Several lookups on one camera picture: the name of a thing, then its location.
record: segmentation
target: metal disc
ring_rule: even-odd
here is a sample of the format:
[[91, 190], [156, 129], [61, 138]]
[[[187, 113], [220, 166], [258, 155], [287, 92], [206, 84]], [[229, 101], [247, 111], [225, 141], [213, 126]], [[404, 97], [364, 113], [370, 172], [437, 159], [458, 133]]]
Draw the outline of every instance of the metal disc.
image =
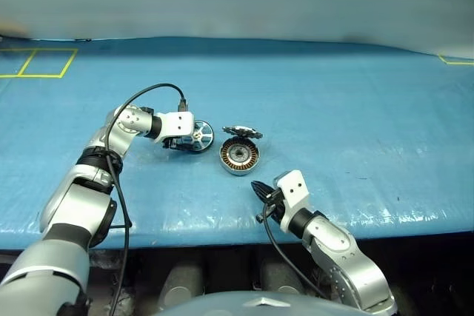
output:
[[191, 144], [191, 152], [203, 152], [214, 142], [213, 128], [206, 121], [194, 121], [194, 132], [182, 138], [183, 144]]

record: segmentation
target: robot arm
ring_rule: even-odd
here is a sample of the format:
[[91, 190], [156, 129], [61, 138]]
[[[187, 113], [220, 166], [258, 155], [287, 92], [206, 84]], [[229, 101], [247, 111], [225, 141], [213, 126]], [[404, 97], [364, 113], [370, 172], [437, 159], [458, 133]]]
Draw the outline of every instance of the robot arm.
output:
[[313, 260], [329, 275], [342, 303], [374, 315], [397, 312], [384, 274], [361, 252], [353, 235], [319, 211], [309, 210], [310, 193], [299, 170], [275, 178], [275, 189], [258, 181], [252, 186], [281, 230], [302, 239]]
[[[105, 151], [105, 133], [117, 110], [85, 147], [43, 210], [37, 241], [24, 250], [0, 283], [1, 313], [13, 315], [86, 315], [88, 249], [107, 236], [116, 202]], [[155, 143], [192, 135], [194, 117], [179, 111], [153, 114], [129, 105], [110, 132], [109, 155], [118, 175], [137, 135]]]

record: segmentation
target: blue table surface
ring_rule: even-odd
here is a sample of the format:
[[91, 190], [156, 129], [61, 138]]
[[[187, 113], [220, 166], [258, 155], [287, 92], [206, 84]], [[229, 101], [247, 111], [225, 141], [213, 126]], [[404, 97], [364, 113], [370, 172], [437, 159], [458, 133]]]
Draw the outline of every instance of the blue table surface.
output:
[[[63, 78], [0, 79], [0, 249], [39, 238], [42, 207], [106, 114], [159, 82], [179, 85], [196, 119], [216, 133], [191, 155], [137, 138], [121, 182], [132, 247], [266, 243], [252, 180], [300, 169], [314, 209], [357, 238], [474, 229], [474, 67], [362, 44], [150, 38], [3, 41], [6, 47], [75, 47]], [[0, 74], [24, 53], [0, 53]], [[34, 58], [29, 73], [61, 70], [64, 54]], [[176, 110], [158, 90], [137, 102]], [[255, 127], [259, 166], [227, 173], [221, 127]], [[121, 211], [114, 223], [121, 223]], [[295, 241], [273, 230], [280, 241]], [[120, 247], [123, 231], [102, 247]]]

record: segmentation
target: cylindrical motor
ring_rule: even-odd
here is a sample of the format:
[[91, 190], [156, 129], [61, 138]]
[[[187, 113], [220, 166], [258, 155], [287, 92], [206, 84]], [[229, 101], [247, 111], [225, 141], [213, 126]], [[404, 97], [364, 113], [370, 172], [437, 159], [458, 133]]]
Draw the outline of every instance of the cylindrical motor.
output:
[[235, 137], [226, 140], [219, 150], [222, 166], [231, 174], [246, 175], [256, 167], [260, 158], [258, 148], [250, 138], [263, 135], [243, 126], [224, 127], [223, 130]]
[[282, 260], [265, 259], [260, 269], [261, 289], [266, 292], [304, 294], [298, 275]]
[[176, 264], [164, 282], [158, 299], [158, 309], [163, 311], [204, 294], [202, 267], [195, 261]]

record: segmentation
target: black cable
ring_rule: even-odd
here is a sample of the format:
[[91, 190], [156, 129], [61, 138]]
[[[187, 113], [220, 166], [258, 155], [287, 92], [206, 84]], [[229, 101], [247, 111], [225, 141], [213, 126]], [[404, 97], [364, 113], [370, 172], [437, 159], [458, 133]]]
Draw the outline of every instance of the black cable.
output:
[[275, 247], [276, 251], [280, 254], [280, 256], [283, 258], [283, 260], [295, 271], [295, 273], [312, 289], [314, 292], [321, 296], [324, 299], [329, 299], [327, 295], [320, 289], [318, 288], [310, 279], [307, 278], [306, 275], [303, 274], [299, 268], [293, 264], [293, 262], [288, 258], [286, 254], [281, 250], [280, 246], [276, 242], [275, 238], [273, 237], [272, 230], [270, 229], [270, 226], [268, 226], [268, 220], [267, 220], [267, 209], [268, 209], [268, 204], [264, 204], [264, 209], [262, 212], [262, 216], [264, 219], [264, 226], [265, 226], [265, 231], [267, 231], [268, 238], [270, 239], [270, 242], [272, 245]]
[[112, 131], [113, 125], [117, 121], [117, 118], [119, 118], [120, 114], [122, 114], [122, 112], [125, 110], [125, 108], [128, 107], [128, 105], [132, 101], [137, 99], [139, 96], [141, 96], [141, 95], [143, 95], [143, 94], [145, 94], [145, 93], [147, 93], [147, 92], [149, 92], [153, 89], [160, 88], [160, 87], [170, 87], [170, 88], [173, 88], [173, 89], [177, 90], [179, 95], [181, 96], [181, 102], [186, 101], [186, 99], [184, 98], [184, 94], [181, 91], [181, 89], [179, 89], [174, 84], [160, 83], [160, 84], [152, 85], [151, 87], [145, 88], [145, 89], [139, 91], [138, 93], [132, 95], [131, 98], [129, 98], [127, 101], [125, 101], [124, 104], [120, 107], [120, 109], [118, 109], [117, 113], [113, 116], [112, 121], [109, 123], [109, 126], [107, 127], [107, 130], [105, 131], [104, 145], [105, 145], [105, 150], [107, 151], [107, 156], [106, 156], [107, 165], [108, 165], [109, 170], [110, 170], [110, 176], [112, 177], [112, 181], [113, 181], [113, 183], [114, 183], [114, 185], [116, 186], [116, 189], [117, 189], [117, 195], [118, 195], [118, 199], [120, 200], [121, 210], [124, 214], [124, 228], [125, 228], [124, 255], [123, 255], [123, 260], [122, 260], [121, 268], [120, 268], [120, 272], [119, 272], [117, 289], [116, 289], [116, 292], [113, 296], [112, 303], [110, 304], [109, 316], [113, 316], [113, 314], [116, 311], [117, 303], [119, 301], [121, 287], [122, 287], [122, 284], [124, 282], [125, 266], [127, 265], [129, 240], [130, 240], [130, 226], [132, 224], [132, 222], [130, 221], [130, 217], [128, 215], [127, 204], [125, 203], [124, 193], [121, 191], [120, 180], [119, 180], [119, 177], [117, 176], [116, 171], [113, 167], [112, 158], [110, 158], [110, 155], [109, 155], [109, 152], [110, 152], [109, 136], [110, 136], [110, 132]]
[[109, 229], [124, 229], [125, 225], [112, 225], [109, 227]]

